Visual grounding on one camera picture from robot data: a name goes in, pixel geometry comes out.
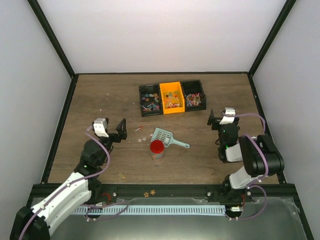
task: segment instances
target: vent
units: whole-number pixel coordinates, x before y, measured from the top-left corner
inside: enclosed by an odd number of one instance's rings
[[[123,210],[125,205],[116,205],[102,209],[92,209],[89,215],[114,215]],[[79,206],[73,215],[84,215],[88,211],[86,206]],[[224,205],[129,205],[121,215],[200,215],[200,216],[224,216]]]

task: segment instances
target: white wall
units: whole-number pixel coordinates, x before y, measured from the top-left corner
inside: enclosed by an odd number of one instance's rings
[[[320,1],[297,1],[254,82],[271,134],[320,239]]]
[[[0,238],[41,180],[70,78],[26,0],[0,1]]]
[[[76,73],[248,71],[285,0],[39,3]]]

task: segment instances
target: wooden tabletop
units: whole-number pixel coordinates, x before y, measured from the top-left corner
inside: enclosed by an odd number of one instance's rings
[[[141,117],[139,85],[201,80],[207,109]],[[88,74],[80,75],[49,176],[50,183],[64,182],[79,162],[85,130],[97,118],[109,118],[108,132],[126,118],[127,139],[114,143],[102,183],[126,184],[220,184],[236,172],[242,162],[222,163],[218,158],[217,131],[207,125],[210,110],[218,116],[225,107],[237,114],[258,113],[246,74]],[[239,134],[256,136],[262,126],[257,117],[242,117]],[[170,145],[161,162],[154,162],[150,140],[155,128],[173,133],[190,144],[186,149]],[[265,183],[278,183],[277,176]]]

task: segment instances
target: litter scoop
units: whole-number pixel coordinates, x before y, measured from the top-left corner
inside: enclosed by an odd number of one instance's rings
[[[160,128],[156,128],[154,130],[154,133],[151,138],[151,142],[153,142],[154,140],[160,140],[161,142],[163,142],[163,145],[166,148],[169,147],[170,144],[176,144],[186,149],[190,148],[190,145],[188,143],[175,140],[172,132],[169,132]]]

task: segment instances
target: clear jar with red lid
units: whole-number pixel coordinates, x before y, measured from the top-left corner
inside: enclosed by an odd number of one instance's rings
[[[150,144],[151,157],[154,161],[161,161],[164,157],[165,145],[160,140],[154,140]]]

